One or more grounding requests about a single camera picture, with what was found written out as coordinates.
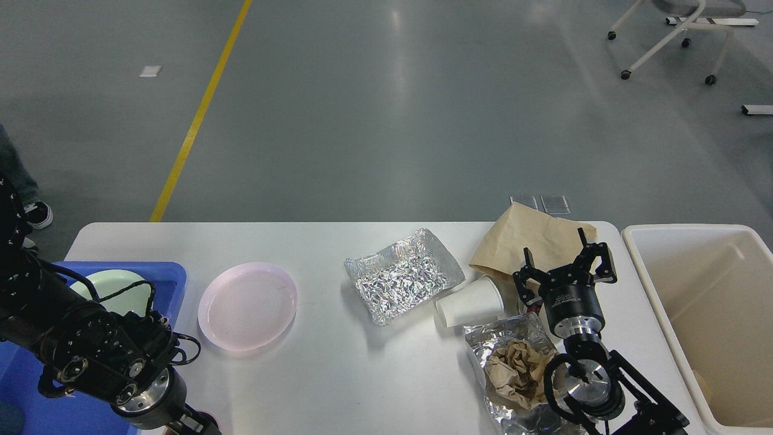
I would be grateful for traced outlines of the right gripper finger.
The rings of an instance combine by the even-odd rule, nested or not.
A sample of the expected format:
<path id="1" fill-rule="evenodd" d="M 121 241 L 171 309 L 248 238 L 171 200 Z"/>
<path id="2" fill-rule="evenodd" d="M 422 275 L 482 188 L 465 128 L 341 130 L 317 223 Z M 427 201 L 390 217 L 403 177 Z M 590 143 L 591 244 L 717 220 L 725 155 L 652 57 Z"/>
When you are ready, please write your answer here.
<path id="1" fill-rule="evenodd" d="M 598 283 L 615 284 L 618 276 L 613 257 L 606 242 L 588 242 L 583 228 L 578 228 L 582 250 L 569 264 L 565 275 L 569 285 L 595 286 Z"/>
<path id="2" fill-rule="evenodd" d="M 513 281 L 518 298 L 526 308 L 541 308 L 543 297 L 538 295 L 543 285 L 549 285 L 553 278 L 548 272 L 536 269 L 533 255 L 528 247 L 524 248 L 525 265 L 513 273 Z"/>

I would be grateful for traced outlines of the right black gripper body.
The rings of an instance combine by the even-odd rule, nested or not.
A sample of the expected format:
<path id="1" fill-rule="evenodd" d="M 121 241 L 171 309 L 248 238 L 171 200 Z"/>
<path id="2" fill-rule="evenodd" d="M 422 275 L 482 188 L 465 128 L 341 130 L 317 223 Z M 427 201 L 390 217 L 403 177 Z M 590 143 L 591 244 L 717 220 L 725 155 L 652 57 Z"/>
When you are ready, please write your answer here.
<path id="1" fill-rule="evenodd" d="M 598 334 L 605 325 L 596 284 L 573 283 L 539 286 L 547 325 L 554 336 L 569 338 L 574 334 Z"/>

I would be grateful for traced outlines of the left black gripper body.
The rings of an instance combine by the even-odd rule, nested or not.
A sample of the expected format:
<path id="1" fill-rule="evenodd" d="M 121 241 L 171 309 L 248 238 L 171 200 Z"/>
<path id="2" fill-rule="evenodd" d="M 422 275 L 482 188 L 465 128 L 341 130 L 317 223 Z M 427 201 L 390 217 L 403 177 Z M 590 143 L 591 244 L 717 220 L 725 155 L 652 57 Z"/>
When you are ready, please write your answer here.
<path id="1" fill-rule="evenodd" d="M 186 383 L 166 368 L 149 388 L 112 410 L 139 430 L 165 428 L 167 434 L 221 434 L 215 418 L 186 403 Z"/>

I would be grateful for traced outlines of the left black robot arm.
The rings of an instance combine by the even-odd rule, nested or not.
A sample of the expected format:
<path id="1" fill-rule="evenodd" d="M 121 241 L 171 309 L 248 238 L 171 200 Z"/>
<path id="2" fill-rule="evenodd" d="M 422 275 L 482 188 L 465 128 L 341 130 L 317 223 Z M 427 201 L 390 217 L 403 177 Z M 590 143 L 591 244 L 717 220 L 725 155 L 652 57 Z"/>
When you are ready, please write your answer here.
<path id="1" fill-rule="evenodd" d="M 2 176 L 2 339 L 42 363 L 38 391 L 47 398 L 84 393 L 139 430 L 219 434 L 210 414 L 186 402 L 176 367 L 193 361 L 180 347 L 191 336 L 166 317 L 108 311 L 93 283 L 40 259 L 24 245 L 31 226 L 22 201 Z"/>

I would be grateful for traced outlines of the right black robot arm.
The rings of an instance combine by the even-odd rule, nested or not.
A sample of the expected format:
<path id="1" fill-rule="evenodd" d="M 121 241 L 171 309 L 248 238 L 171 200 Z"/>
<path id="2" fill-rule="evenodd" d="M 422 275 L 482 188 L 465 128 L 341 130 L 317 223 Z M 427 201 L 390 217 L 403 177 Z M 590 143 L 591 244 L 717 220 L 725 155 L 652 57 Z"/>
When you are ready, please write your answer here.
<path id="1" fill-rule="evenodd" d="M 582 250 L 569 264 L 542 271 L 524 250 L 524 266 L 512 278 L 527 311 L 543 313 L 563 352 L 542 376 L 548 405 L 568 423 L 597 434 L 634 399 L 634 413 L 618 434 L 684 434 L 688 418 L 621 353 L 608 350 L 601 333 L 606 325 L 595 286 L 614 284 L 617 275 L 608 245 L 588 242 L 578 230 Z"/>

